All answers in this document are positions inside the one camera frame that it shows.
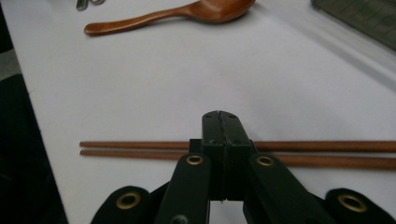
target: white tabletop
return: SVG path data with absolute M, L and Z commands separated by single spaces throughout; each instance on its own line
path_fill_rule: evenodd
M 258 0 L 222 25 L 160 21 L 88 37 L 84 26 L 190 0 L 1 0 L 70 223 L 89 223 L 116 189 L 154 190 L 175 161 L 79 156 L 81 140 L 201 137 L 201 116 L 237 115 L 252 140 L 395 140 L 396 54 L 315 11 Z M 291 168 L 312 193 L 363 193 L 396 217 L 396 174 Z M 212 223 L 244 223 L 241 203 L 212 203 Z

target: chopstick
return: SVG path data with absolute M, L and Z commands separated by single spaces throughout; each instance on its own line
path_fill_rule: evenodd
M 188 149 L 189 142 L 80 142 L 81 147 Z M 254 142 L 259 151 L 396 152 L 396 141 Z
M 101 157 L 122 157 L 152 160 L 178 160 L 186 152 L 152 152 L 152 151 L 110 151 L 82 149 L 80 155 Z M 365 158 L 365 157 L 339 157 L 339 156 L 301 156 L 278 155 L 276 156 L 287 166 L 297 167 L 331 167 L 350 169 L 396 170 L 396 159 L 393 158 Z

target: spoon bowl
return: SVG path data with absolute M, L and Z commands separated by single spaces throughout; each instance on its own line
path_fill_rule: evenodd
M 85 26 L 84 33 L 91 36 L 110 35 L 131 31 L 170 17 L 186 17 L 210 23 L 223 23 L 244 15 L 254 2 L 255 0 L 200 0 L 184 7 L 152 12 L 129 20 L 90 23 Z

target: brass ring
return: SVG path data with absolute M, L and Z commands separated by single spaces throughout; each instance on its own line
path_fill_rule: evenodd
M 124 200 L 128 197 L 134 198 L 131 202 L 125 202 Z M 140 203 L 140 194 L 136 191 L 130 191 L 122 194 L 116 201 L 116 206 L 119 209 L 125 210 L 137 206 Z
M 357 212 L 363 213 L 367 211 L 367 205 L 359 198 L 350 194 L 341 194 L 337 197 L 338 202 L 345 208 Z
M 264 166 L 272 166 L 272 165 L 274 165 L 274 161 L 271 158 L 266 157 L 266 156 L 260 156 L 260 157 L 257 158 L 256 161 L 257 161 L 258 164 L 264 165 Z
M 202 162 L 204 162 L 204 158 L 200 157 L 200 156 L 189 156 L 186 159 L 187 163 L 190 165 L 199 165 Z

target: table surface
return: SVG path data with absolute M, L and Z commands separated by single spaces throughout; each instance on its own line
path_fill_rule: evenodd
M 84 26 L 191 0 L 1 0 L 70 223 L 89 223 L 127 185 L 154 190 L 175 161 L 79 156 L 81 140 L 201 137 L 201 116 L 237 115 L 252 140 L 395 140 L 396 54 L 315 11 L 258 0 L 225 24 L 182 18 L 88 37 Z M 312 193 L 349 188 L 396 217 L 396 175 L 290 168 Z M 246 223 L 241 203 L 212 203 L 212 223 Z

